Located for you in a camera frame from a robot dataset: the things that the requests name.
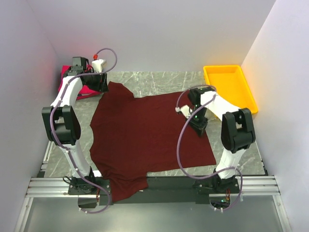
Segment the dark red t-shirt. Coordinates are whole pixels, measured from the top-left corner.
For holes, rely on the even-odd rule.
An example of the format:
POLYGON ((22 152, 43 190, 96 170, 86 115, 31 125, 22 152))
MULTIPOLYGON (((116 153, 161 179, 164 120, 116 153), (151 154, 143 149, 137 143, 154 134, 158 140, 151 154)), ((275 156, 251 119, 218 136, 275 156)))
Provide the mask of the dark red t-shirt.
POLYGON ((90 123, 90 156, 115 200, 147 188, 149 172, 216 164, 207 135, 175 112, 178 92, 136 98, 120 83, 108 87, 90 123))

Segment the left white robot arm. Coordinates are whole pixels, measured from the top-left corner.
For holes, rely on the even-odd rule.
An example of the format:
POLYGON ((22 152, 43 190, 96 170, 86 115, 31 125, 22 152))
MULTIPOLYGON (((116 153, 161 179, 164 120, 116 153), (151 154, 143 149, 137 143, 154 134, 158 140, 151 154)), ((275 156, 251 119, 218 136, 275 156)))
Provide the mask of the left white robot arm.
POLYGON ((93 193, 97 183, 81 149, 81 126, 74 106, 83 87, 98 93, 108 91, 105 63, 106 61, 99 59, 97 55, 92 62, 84 57, 74 57, 72 65, 63 73, 55 100, 50 106, 42 109, 48 140, 60 148, 70 164, 70 185, 79 186, 85 194, 93 193))

